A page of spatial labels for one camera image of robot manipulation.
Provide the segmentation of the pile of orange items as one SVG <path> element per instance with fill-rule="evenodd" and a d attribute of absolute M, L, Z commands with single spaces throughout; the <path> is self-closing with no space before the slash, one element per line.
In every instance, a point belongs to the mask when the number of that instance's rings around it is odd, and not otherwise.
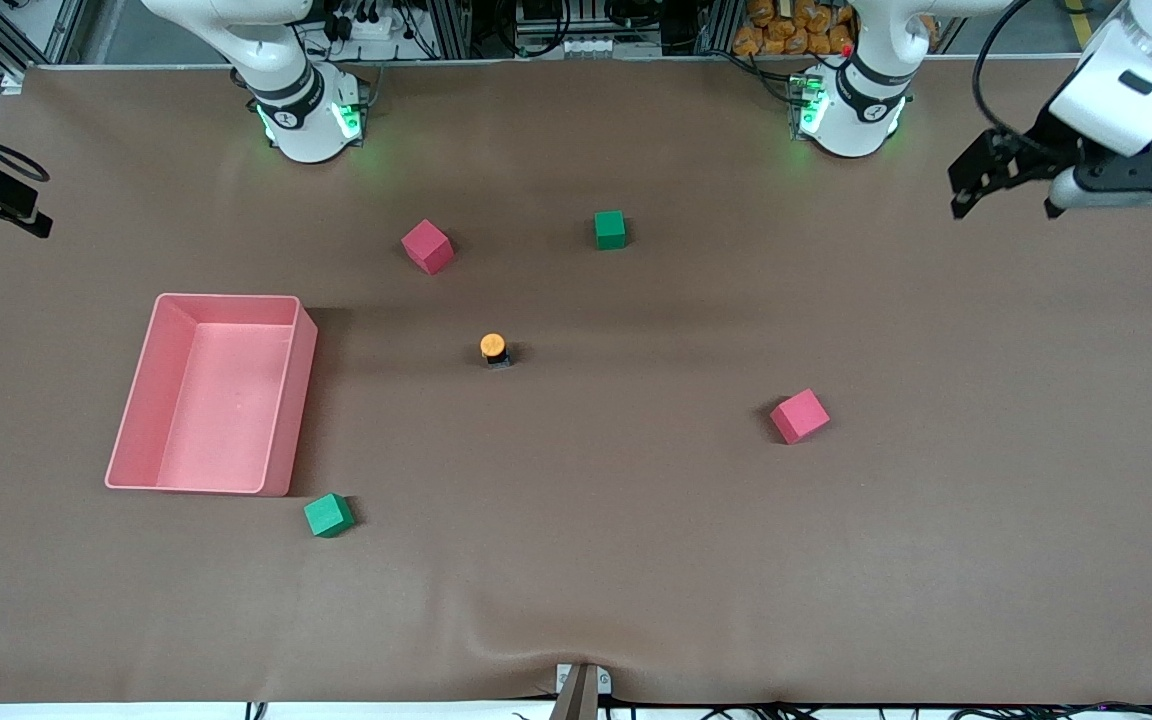
<path fill-rule="evenodd" d="M 859 31 L 846 0 L 744 0 L 732 40 L 736 56 L 849 56 Z"/>

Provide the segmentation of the pink plastic bin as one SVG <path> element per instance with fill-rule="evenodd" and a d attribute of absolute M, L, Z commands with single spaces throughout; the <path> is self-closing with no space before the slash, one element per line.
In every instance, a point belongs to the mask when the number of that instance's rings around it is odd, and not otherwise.
<path fill-rule="evenodd" d="M 161 293 L 105 486 L 287 495 L 316 342 L 294 296 Z"/>

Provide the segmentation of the pink foam cube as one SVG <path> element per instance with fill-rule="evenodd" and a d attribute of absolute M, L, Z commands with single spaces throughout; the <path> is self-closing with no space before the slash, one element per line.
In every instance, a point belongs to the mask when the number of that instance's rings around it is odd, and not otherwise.
<path fill-rule="evenodd" d="M 447 234 L 429 219 L 420 219 L 420 223 L 407 232 L 401 245 L 408 259 L 429 275 L 442 272 L 456 255 Z"/>
<path fill-rule="evenodd" d="M 795 445 L 826 427 L 831 416 L 817 393 L 806 388 L 774 406 L 771 420 L 782 441 Z"/>

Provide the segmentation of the white power strip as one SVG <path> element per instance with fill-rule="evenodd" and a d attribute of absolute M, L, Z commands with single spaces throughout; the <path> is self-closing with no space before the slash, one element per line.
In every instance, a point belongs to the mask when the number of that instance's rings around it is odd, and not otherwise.
<path fill-rule="evenodd" d="M 326 29 L 338 41 L 397 41 L 404 37 L 406 23 L 392 3 L 340 6 Z"/>

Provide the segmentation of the white terminal strip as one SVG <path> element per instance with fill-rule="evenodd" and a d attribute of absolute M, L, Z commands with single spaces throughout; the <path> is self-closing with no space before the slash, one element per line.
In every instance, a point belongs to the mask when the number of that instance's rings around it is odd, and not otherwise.
<path fill-rule="evenodd" d="M 579 35 L 566 38 L 561 45 L 563 58 L 577 59 L 626 56 L 628 51 L 636 50 L 636 47 L 637 44 L 634 41 L 634 38 L 621 38 L 613 35 Z"/>

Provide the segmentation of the brown table mat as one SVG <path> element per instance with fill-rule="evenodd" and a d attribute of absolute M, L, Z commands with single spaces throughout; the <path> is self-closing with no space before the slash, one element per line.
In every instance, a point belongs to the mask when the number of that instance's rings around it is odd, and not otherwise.
<path fill-rule="evenodd" d="M 511 698 L 588 660 L 636 702 L 1152 705 L 1152 209 L 952 219 L 969 70 L 838 161 L 719 61 L 399 67 L 320 167 L 225 70 L 32 71 L 0 702 Z M 308 306 L 288 497 L 105 486 L 168 291 Z M 806 388 L 831 420 L 786 445 Z M 316 538 L 328 493 L 356 524 Z"/>

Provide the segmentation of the aluminium frame post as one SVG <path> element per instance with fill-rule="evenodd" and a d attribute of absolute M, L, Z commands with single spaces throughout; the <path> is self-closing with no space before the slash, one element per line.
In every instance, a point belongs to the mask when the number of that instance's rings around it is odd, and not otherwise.
<path fill-rule="evenodd" d="M 470 58 L 473 0 L 424 0 L 442 60 Z"/>
<path fill-rule="evenodd" d="M 745 0 L 698 0 L 694 54 L 707 55 L 714 51 L 732 53 L 735 36 L 746 18 Z"/>

